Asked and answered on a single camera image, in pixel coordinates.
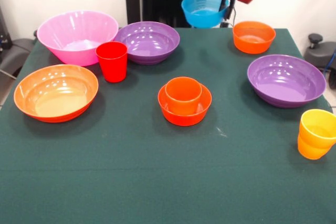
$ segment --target blue bowl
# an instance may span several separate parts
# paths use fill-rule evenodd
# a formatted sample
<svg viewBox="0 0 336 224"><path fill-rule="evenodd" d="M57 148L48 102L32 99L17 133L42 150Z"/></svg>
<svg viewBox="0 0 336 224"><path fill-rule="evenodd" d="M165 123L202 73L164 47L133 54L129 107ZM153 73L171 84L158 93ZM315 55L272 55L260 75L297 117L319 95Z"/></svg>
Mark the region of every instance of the blue bowl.
<svg viewBox="0 0 336 224"><path fill-rule="evenodd" d="M226 7L219 12L221 2L222 0L182 0L182 9L191 26L211 28L222 22L230 3L226 0Z"/></svg>

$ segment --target black knob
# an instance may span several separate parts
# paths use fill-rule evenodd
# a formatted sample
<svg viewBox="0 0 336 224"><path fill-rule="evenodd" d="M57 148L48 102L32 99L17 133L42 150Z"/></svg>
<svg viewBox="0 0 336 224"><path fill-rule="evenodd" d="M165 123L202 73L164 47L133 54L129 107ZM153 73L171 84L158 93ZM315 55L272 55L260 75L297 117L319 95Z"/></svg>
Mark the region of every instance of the black knob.
<svg viewBox="0 0 336 224"><path fill-rule="evenodd" d="M308 39L311 43L310 48L314 48L318 43L320 43L321 41L323 41L323 37L320 34L310 34L308 36Z"/></svg>

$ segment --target pink bowl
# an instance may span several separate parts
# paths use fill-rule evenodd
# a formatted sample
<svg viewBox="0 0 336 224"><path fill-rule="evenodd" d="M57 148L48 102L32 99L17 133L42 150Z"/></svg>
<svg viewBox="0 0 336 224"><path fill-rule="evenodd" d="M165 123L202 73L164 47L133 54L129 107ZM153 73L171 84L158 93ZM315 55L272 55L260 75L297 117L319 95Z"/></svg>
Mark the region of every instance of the pink bowl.
<svg viewBox="0 0 336 224"><path fill-rule="evenodd" d="M88 66L98 62L96 48L112 41L118 23L111 16L77 10L54 16L37 30L38 40L66 64Z"/></svg>

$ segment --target green cloth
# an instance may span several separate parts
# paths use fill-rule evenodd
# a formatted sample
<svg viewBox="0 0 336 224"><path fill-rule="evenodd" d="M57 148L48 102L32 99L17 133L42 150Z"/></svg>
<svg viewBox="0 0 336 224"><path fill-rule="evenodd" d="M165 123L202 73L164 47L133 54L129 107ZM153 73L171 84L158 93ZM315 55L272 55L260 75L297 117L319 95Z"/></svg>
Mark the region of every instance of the green cloth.
<svg viewBox="0 0 336 224"><path fill-rule="evenodd" d="M48 124L10 94L0 111L0 223L335 223L336 151L309 161L297 151L301 114L329 110L323 97L298 109L261 100L246 70L258 56L231 29L177 29L180 46L156 66L128 65L104 81L80 117ZM300 53L286 29L266 54ZM39 42L18 80L61 63ZM166 121L162 85L189 76L213 103L192 127Z"/></svg>

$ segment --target bowl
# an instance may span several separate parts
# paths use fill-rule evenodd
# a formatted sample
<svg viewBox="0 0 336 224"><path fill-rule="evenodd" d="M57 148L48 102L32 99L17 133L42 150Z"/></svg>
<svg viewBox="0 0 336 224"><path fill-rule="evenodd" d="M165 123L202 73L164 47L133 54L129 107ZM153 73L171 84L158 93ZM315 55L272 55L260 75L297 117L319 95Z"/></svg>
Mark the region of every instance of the bowl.
<svg viewBox="0 0 336 224"><path fill-rule="evenodd" d="M128 58L141 65L154 65L165 60L179 45L178 32L163 23L145 21L121 28L115 41L128 48Z"/></svg>
<svg viewBox="0 0 336 224"><path fill-rule="evenodd" d="M76 65L54 65L26 76L14 91L15 105L48 123L69 121L82 114L98 92L98 79Z"/></svg>
<svg viewBox="0 0 336 224"><path fill-rule="evenodd" d="M38 40L66 64L88 66L98 62L96 48L112 41L118 23L111 16L77 10L54 16L37 29Z"/></svg>
<svg viewBox="0 0 336 224"><path fill-rule="evenodd" d="M326 88L323 74L312 64L288 55L266 55L254 60L247 77L256 93L280 108L303 106Z"/></svg>
<svg viewBox="0 0 336 224"><path fill-rule="evenodd" d="M222 22L229 0L225 8L220 10L222 0L182 0L182 10L187 22L196 28L212 28Z"/></svg>
<svg viewBox="0 0 336 224"><path fill-rule="evenodd" d="M276 36L273 28L261 22L241 22L236 24L232 31L236 48L247 54L261 54L267 51Z"/></svg>
<svg viewBox="0 0 336 224"><path fill-rule="evenodd" d="M166 99L165 85L160 89L157 99L162 111L163 116L172 124L178 126L192 126L199 123L205 117L212 101L212 96L207 87L202 85L201 99L198 104L196 113L191 115L177 115L169 109L168 102Z"/></svg>

